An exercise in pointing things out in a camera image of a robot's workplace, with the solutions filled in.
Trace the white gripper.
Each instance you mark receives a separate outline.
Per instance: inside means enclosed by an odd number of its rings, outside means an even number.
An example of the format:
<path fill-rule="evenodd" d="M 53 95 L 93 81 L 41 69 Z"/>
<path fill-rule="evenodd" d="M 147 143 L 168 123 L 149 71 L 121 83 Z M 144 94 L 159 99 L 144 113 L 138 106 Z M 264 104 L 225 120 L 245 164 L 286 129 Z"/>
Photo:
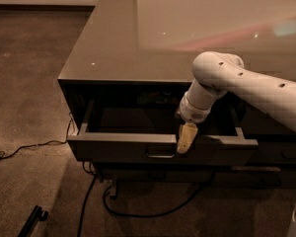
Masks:
<path fill-rule="evenodd" d="M 185 92 L 180 101 L 178 113 L 186 121 L 179 128 L 177 152 L 185 154 L 190 149 L 197 133 L 196 123 L 206 120 L 211 110 L 211 98 L 202 94 Z"/>

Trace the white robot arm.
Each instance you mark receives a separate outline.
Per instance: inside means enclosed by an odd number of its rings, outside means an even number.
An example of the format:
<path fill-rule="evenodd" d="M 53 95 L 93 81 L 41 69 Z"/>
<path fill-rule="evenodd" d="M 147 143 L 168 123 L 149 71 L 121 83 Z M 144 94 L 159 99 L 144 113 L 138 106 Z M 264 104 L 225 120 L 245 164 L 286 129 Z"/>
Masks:
<path fill-rule="evenodd" d="M 178 107 L 185 122 L 179 128 L 177 151 L 187 153 L 213 104 L 231 92 L 296 132 L 296 82 L 245 68 L 241 57 L 206 51 L 192 63 L 194 79 Z"/>

